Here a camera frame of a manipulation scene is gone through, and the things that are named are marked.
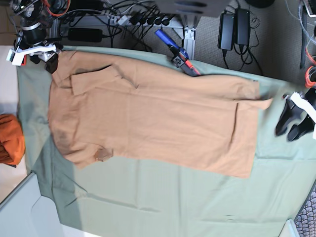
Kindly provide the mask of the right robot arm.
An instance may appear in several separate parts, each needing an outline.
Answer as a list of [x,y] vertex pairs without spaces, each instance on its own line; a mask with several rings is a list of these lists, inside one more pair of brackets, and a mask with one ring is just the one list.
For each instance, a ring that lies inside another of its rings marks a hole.
[[60,37],[48,36],[48,30],[54,20],[69,11],[70,5],[70,0],[12,0],[14,15],[21,17],[20,30],[6,60],[14,66],[24,66],[29,57],[35,64],[43,61],[46,71],[54,73],[63,46]]

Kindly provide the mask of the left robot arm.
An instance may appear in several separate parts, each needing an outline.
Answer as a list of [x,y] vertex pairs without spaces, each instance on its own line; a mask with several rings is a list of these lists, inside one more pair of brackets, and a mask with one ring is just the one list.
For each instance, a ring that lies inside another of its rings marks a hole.
[[309,44],[316,43],[316,36],[307,30],[308,17],[316,17],[316,2],[301,0],[297,17],[302,30],[300,67],[304,67],[306,59],[310,61],[311,66],[304,75],[305,87],[308,90],[283,95],[285,104],[275,127],[275,136],[286,134],[288,142],[294,142],[309,133],[313,139],[316,138],[316,57],[308,51]]

